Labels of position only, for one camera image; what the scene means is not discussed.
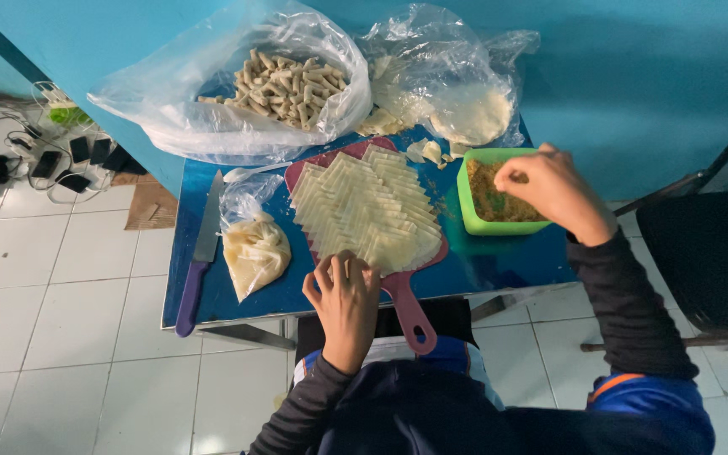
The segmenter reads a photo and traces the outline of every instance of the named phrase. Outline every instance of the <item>cutting board handle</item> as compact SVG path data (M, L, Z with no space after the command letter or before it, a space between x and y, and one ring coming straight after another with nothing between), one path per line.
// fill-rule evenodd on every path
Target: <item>cutting board handle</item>
M423 308L420 308L418 299L415 298L410 287L409 276L407 274L406 279L397 280L389 288L384 287L383 289L392 297L392 304L395 305L395 311L398 313L400 328L404 331L409 347L420 356L424 356L437 346L437 332L431 326L429 318L423 313ZM415 335L415 327L423 330L423 335L426 336L423 342Z

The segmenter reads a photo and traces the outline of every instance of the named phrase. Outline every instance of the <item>hand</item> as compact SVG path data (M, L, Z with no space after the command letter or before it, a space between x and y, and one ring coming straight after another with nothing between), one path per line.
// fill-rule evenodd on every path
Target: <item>hand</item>
M325 257L305 275L302 294L316 308L324 329L322 357L340 372L353 375L361 369L375 337L380 290L379 271L348 250Z
M529 202L586 246L604 244L617 231L616 217L575 170L572 155L550 143L541 144L537 153L507 160L493 183Z

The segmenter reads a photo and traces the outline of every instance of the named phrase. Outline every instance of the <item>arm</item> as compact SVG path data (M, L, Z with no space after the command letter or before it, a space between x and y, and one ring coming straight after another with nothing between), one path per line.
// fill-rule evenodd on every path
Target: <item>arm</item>
M372 345L380 290L379 271L349 251L323 258L305 276L302 293L316 308L325 346L305 379L263 425L250 455L305 453L321 439L330 414Z
M570 264L586 287L614 372L687 380L698 373L616 218L570 154L543 144L539 153L508 160L494 182L570 231Z
M595 247L572 237L566 252L600 323L605 359L613 372L686 380L698 374L662 296L648 282L621 230Z
M319 356L305 379L291 390L249 449L257 453L305 453L322 437L328 417L352 376Z

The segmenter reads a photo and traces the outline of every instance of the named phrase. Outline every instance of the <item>table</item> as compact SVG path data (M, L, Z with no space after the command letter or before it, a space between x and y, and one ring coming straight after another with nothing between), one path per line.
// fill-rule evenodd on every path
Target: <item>table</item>
M522 133L527 140L521 147L531 147L523 123ZM420 126L388 136L402 151L423 138L433 139ZM300 158L366 139L355 133L349 134L327 145L308 149ZM447 142L440 142L442 152L447 153ZM456 160L442 171L431 163L410 163L418 170L420 182L426 187L431 203L440 209L438 221L450 243L450 252L442 262L412 276L412 291L417 298L468 295L576 281L566 263L564 230L557 225L552 224L530 236L471 236L465 232L456 187L456 174L461 163L462 160ZM185 162L163 308L163 329L172 329L176 325L187 266L193 257L201 216L215 171L220 169L226 174L233 168L195 160ZM285 169L276 172L282 175ZM249 322L314 313L313 307L302 295L302 281L305 274L314 269L314 263L305 235L293 222L294 210L289 208L287 198L286 186L280 185L263 207L286 233L291 245L292 258L286 272L238 304L219 241L215 262L204 276L194 334L230 337L234 338L233 341L252 346L294 349L293 341L248 325ZM389 302L389 295L381 292L382 305L388 306Z

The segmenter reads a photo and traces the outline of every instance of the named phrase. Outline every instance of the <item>chair leg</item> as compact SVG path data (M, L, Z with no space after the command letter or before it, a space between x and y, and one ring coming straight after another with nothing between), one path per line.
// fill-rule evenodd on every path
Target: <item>chair leg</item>
M686 347L728 346L728 336L704 335L704 336L695 337L695 338L681 338L681 341L684 343L684 346L686 346ZM580 350L583 352L605 351L606 345L604 345L602 343L600 343L600 344L583 343L580 345Z

